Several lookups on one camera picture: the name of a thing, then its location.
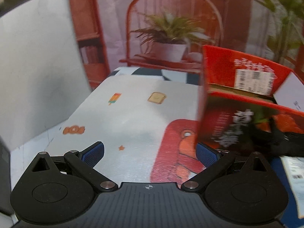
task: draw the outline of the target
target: blue gripper pad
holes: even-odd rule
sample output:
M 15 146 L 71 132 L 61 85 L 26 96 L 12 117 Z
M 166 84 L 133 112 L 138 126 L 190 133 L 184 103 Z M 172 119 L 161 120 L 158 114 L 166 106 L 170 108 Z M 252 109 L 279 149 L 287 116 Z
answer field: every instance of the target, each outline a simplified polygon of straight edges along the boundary
M 220 153 L 204 143 L 197 143 L 196 157 L 205 167 L 208 168 L 219 160 Z
M 87 163 L 92 168 L 103 158 L 105 154 L 105 146 L 101 141 L 98 141 L 80 152 L 80 159 Z

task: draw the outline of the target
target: red cartoon character print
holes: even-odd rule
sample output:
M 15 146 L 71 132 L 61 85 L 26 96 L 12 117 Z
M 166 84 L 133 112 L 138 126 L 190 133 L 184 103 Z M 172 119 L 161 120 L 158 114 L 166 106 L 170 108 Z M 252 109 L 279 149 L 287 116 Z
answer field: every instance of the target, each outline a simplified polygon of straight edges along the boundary
M 197 121 L 178 119 L 166 128 L 151 175 L 151 182 L 183 182 L 205 167 L 195 154 Z

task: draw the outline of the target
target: white label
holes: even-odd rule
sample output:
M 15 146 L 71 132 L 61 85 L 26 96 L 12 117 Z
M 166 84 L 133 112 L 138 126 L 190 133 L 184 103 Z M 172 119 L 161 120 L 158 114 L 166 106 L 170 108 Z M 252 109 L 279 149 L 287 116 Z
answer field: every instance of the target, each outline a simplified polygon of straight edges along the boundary
M 304 112 L 304 85 L 293 72 L 290 72 L 273 97 L 278 105 Z
M 270 72 L 237 69 L 234 88 L 262 95 L 270 95 L 274 79 L 275 75 Z
M 281 157 L 282 164 L 297 204 L 298 218 L 304 218 L 304 158 Z

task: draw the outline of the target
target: crosshair logo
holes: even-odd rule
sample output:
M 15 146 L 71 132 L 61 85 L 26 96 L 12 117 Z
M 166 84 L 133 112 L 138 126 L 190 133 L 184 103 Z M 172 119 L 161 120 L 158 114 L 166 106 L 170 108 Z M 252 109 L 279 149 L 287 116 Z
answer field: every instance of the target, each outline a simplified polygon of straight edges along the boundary
M 148 184 L 148 185 L 146 185 L 146 186 L 145 186 L 145 188 L 146 188 L 146 189 L 148 189 L 148 190 L 150 190 L 150 189 L 153 189 L 153 188 L 154 188 L 154 186 L 152 186 L 152 185 Z

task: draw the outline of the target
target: bookshelf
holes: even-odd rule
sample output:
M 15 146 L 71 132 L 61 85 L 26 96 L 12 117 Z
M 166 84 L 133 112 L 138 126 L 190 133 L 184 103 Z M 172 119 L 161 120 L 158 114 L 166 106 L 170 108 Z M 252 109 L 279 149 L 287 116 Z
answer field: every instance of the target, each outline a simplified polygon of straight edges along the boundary
M 89 84 L 95 89 L 110 74 L 97 0 L 70 0 L 79 52 Z

